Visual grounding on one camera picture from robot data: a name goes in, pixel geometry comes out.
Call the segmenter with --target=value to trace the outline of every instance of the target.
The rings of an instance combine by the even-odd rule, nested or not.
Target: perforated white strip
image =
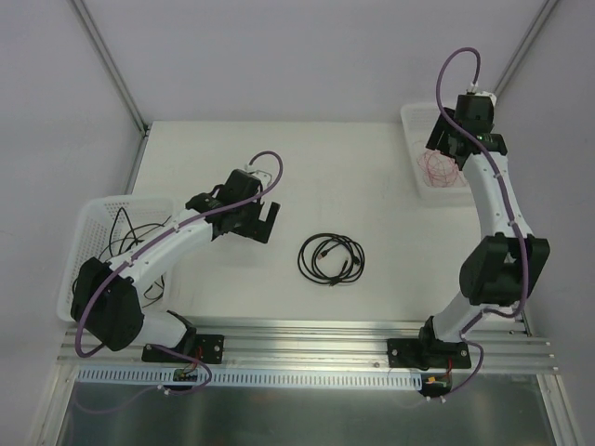
[[[82,383],[187,386],[174,381],[172,368],[83,366],[78,374]],[[197,382],[206,379],[204,371]],[[285,388],[368,388],[386,390],[420,390],[420,374],[402,372],[346,373],[288,370],[213,369],[210,386],[222,387],[285,387]]]

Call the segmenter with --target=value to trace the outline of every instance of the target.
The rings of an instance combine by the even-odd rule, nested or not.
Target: tangled black cable
[[[314,252],[311,255],[310,264],[306,262],[305,252],[306,247],[316,241],[320,240]],[[348,257],[343,262],[341,271],[336,276],[327,276],[318,267],[318,261],[326,257],[326,255],[338,246],[342,246],[348,253]],[[299,272],[311,282],[321,285],[335,286],[338,283],[354,283],[364,272],[365,255],[362,246],[350,239],[346,235],[332,234],[323,232],[321,234],[312,235],[299,248],[297,254],[297,267]]]

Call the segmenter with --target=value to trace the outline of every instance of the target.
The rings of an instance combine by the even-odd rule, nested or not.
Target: white plastic bin
[[[424,203],[432,206],[473,206],[473,196],[465,176],[455,161],[426,143],[439,115],[433,103],[408,104],[401,108],[405,141],[416,178],[417,190]]]
[[[92,200],[85,205],[76,223],[73,247],[68,256],[66,269],[64,270],[64,276],[62,277],[62,283],[59,289],[58,316],[63,321],[73,320],[71,318],[71,305],[73,302],[72,288],[81,266],[93,256],[101,256],[100,260],[108,260],[111,257],[109,250],[106,250],[106,248],[110,240],[112,227],[112,242],[121,240],[130,231],[123,212],[120,213],[115,226],[113,225],[113,221],[121,207],[127,211],[132,227],[135,229],[139,228],[136,230],[136,233],[142,239],[142,234],[148,236],[150,233],[148,231],[161,228],[152,224],[164,224],[173,216],[175,202],[173,199],[166,197],[119,195]],[[119,243],[112,245],[114,253],[119,251],[119,248]],[[171,271],[165,274],[164,281],[163,297],[159,301],[154,302],[154,305],[151,304],[150,307],[147,307],[147,310],[149,308],[151,310],[159,309],[166,305],[171,288]],[[149,302],[152,302],[147,300],[144,295],[140,295],[139,300],[141,305],[143,303],[147,305]]]

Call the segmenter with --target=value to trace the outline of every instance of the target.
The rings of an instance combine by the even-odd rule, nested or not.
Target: gray floor
[[[140,389],[79,384],[77,399],[104,409]],[[537,382],[528,376],[478,376],[445,404],[379,390],[208,387],[189,397],[154,391],[117,413],[74,409],[65,420],[61,446],[554,444]]]

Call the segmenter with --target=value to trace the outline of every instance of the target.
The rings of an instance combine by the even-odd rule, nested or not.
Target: white table
[[[222,318],[424,321],[455,295],[460,265],[480,240],[475,209],[424,206],[399,125],[157,122],[134,193],[181,205],[265,150],[285,164],[265,200],[281,204],[269,243],[229,234],[187,256],[169,308]],[[272,158],[258,165],[276,172]],[[324,231],[363,246],[357,283],[330,288],[299,274],[299,247]],[[342,263],[330,257],[329,266]]]

